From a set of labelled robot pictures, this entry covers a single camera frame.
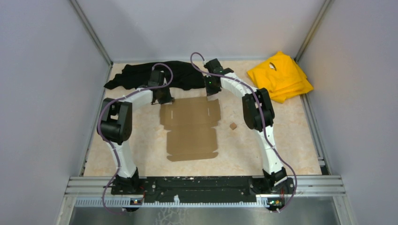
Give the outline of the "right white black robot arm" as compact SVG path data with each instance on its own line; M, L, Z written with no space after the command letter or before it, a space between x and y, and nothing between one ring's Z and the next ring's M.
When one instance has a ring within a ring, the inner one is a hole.
M241 98L244 121L254 131L261 150L264 187L270 193L277 193L287 180L286 169L277 155L273 135L275 112L265 88L257 89L240 79L232 69L223 68L218 59L204 62L208 73L204 83L208 96L217 94L223 89L229 90Z

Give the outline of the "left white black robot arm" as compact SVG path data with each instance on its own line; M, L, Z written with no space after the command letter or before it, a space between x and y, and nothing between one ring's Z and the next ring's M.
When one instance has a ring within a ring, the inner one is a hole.
M148 84L119 98L105 98L97 122L97 133L112 152L116 172L110 184L121 185L129 194L140 190L139 172L134 163L129 139L132 133L132 114L153 101L159 101L158 93L169 94L174 73L168 67L150 73Z

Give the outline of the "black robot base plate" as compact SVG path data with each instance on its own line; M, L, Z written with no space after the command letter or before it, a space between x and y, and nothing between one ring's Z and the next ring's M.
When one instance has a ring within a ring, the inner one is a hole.
M113 195L143 195L145 203L254 203L256 196L292 194L293 179L270 187L264 177L196 176L145 177L134 187L111 185Z

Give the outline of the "brown cardboard paper box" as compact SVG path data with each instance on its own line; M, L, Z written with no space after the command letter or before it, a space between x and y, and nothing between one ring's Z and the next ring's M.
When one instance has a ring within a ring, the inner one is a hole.
M220 119L218 99L180 98L161 105L160 124L167 130L167 159L178 162L217 157L215 127Z

